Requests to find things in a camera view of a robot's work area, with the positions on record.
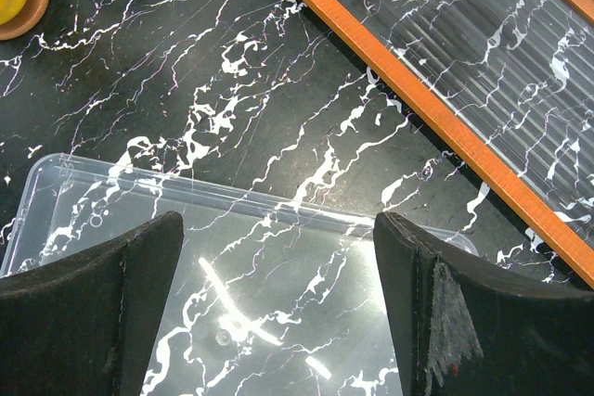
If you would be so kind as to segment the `wooden shelf rack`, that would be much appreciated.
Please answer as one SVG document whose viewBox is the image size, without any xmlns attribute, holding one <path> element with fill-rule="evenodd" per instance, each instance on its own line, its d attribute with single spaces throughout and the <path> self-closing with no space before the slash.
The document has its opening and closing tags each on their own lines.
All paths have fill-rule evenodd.
<svg viewBox="0 0 594 396">
<path fill-rule="evenodd" d="M 303 0 L 584 281 L 590 0 Z"/>
</svg>

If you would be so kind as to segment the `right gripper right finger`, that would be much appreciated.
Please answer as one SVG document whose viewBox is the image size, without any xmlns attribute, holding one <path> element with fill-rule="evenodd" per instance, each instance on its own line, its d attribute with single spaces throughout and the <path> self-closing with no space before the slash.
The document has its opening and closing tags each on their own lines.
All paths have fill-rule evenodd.
<svg viewBox="0 0 594 396">
<path fill-rule="evenodd" d="M 373 242 L 406 395 L 589 395 L 593 295 L 472 255 L 402 216 Z"/>
</svg>

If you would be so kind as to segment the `light wooden coaster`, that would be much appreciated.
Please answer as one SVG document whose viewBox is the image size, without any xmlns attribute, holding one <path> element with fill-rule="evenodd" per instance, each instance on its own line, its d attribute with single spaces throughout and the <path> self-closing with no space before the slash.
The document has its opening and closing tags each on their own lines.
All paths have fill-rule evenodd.
<svg viewBox="0 0 594 396">
<path fill-rule="evenodd" d="M 1 24 L 1 40 L 7 41 L 30 31 L 45 14 L 49 0 L 27 0 L 17 16 L 8 23 Z"/>
</svg>

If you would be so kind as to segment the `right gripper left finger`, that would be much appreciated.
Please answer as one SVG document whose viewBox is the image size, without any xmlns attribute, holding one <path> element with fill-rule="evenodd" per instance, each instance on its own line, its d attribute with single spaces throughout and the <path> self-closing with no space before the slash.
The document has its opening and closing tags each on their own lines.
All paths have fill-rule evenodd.
<svg viewBox="0 0 594 396">
<path fill-rule="evenodd" d="M 139 394 L 183 240 L 181 214 L 168 211 L 2 278 L 2 394 Z"/>
</svg>

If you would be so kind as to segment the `clear plastic tray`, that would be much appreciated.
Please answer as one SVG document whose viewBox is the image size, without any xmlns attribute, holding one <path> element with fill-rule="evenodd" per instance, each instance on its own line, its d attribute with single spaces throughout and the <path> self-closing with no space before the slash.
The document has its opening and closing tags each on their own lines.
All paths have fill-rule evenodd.
<svg viewBox="0 0 594 396">
<path fill-rule="evenodd" d="M 370 217 L 64 154 L 30 170 L 15 275 L 163 213 L 184 243 L 145 395 L 398 395 Z"/>
</svg>

